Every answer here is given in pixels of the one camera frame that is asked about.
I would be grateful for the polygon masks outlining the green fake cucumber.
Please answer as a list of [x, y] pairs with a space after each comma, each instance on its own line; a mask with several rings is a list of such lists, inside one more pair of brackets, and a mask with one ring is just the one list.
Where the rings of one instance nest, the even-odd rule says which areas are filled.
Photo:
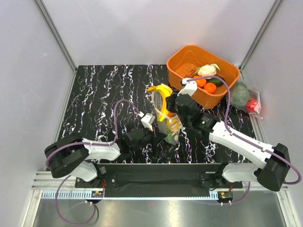
[[167, 134], [167, 140], [174, 140], [174, 135], [172, 133]]

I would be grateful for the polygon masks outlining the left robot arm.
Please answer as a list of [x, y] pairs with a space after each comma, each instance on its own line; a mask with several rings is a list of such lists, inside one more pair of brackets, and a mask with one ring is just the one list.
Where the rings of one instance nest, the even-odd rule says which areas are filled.
[[71, 175], [98, 187], [103, 173], [89, 160], [121, 161], [147, 145], [156, 148], [165, 138], [166, 134], [157, 130], [140, 128], [133, 128], [116, 142], [92, 141], [72, 133], [45, 149], [45, 165], [53, 178]]

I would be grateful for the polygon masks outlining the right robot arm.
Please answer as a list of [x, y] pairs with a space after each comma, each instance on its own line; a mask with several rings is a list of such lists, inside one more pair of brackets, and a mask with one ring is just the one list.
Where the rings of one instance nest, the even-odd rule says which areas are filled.
[[290, 169], [290, 156], [285, 145], [272, 146], [227, 129], [223, 121], [202, 112], [188, 94], [172, 94], [165, 100], [167, 109], [179, 117], [186, 132], [202, 141], [219, 143], [249, 160], [248, 163], [224, 164], [215, 175], [219, 187], [233, 182], [258, 182], [274, 192], [281, 189]]

